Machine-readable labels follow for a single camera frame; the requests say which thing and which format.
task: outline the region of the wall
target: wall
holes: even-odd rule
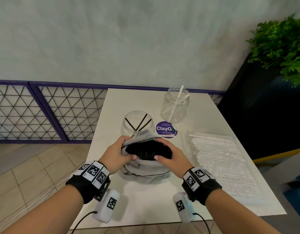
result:
[[[0,0],[0,79],[226,90],[300,0]]]

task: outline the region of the plastic wrap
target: plastic wrap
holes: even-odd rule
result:
[[[261,190],[231,136],[185,131],[189,160],[203,166],[223,190],[242,204],[262,205]]]

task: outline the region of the power cord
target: power cord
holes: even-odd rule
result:
[[[71,234],[73,234],[73,232],[75,231],[75,229],[77,228],[77,226],[78,226],[78,224],[80,224],[81,223],[81,221],[83,221],[83,219],[84,218],[86,218],[89,214],[91,214],[91,213],[97,213],[97,211],[92,211],[92,212],[90,212],[90,213],[88,213],[88,214],[86,214],[84,217],[82,217],[82,219],[81,220],[79,220],[79,222],[76,224],[76,226],[75,226],[75,228],[73,229],[73,231],[71,232]]]
[[[205,224],[206,224],[206,226],[207,226],[207,230],[209,231],[209,234],[210,234],[210,229],[209,229],[209,227],[208,227],[208,225],[207,225],[207,222],[204,220],[204,218],[201,216],[201,215],[199,215],[200,216],[200,218],[202,218],[203,219],[203,221],[205,222]]]
[[[25,210],[31,208],[31,206],[33,206],[34,204],[36,204],[38,201],[40,201],[41,199],[43,199],[45,196],[46,196],[46,198],[45,198],[45,200],[46,200],[47,197],[49,196],[49,194],[51,193],[51,191],[52,191],[56,186],[62,184],[62,183],[65,182],[67,179],[69,179],[70,176],[71,176],[71,174],[72,174],[75,170],[77,170],[78,167],[79,167],[83,162],[85,162],[85,160],[82,161],[79,165],[77,165],[76,169],[74,169],[74,170],[70,173],[70,175],[69,175],[67,178],[61,179],[61,180],[57,181],[57,182],[55,183],[55,186],[52,187],[50,190],[48,190],[47,193],[44,194],[40,199],[38,199],[37,201],[35,201],[33,204],[31,204],[31,205],[28,206],[27,208],[23,209],[23,210],[22,210],[21,212],[19,212],[16,216],[14,216],[11,220],[9,220],[5,225],[3,225],[3,226],[0,228],[0,231],[1,231],[1,229],[3,229],[8,223],[10,223],[10,222],[11,222],[12,220],[14,220],[18,215],[20,215],[20,213],[22,213],[22,212],[24,212]]]

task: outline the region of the purple sticker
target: purple sticker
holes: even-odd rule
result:
[[[156,127],[156,132],[164,138],[170,139],[174,138],[178,131],[173,127],[173,125],[167,121],[159,122]]]

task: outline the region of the right hand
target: right hand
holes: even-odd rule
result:
[[[154,159],[167,166],[176,176],[183,178],[184,174],[194,166],[189,162],[183,151],[166,139],[158,138],[158,142],[167,145],[172,151],[172,158],[168,159],[160,155],[155,155]]]

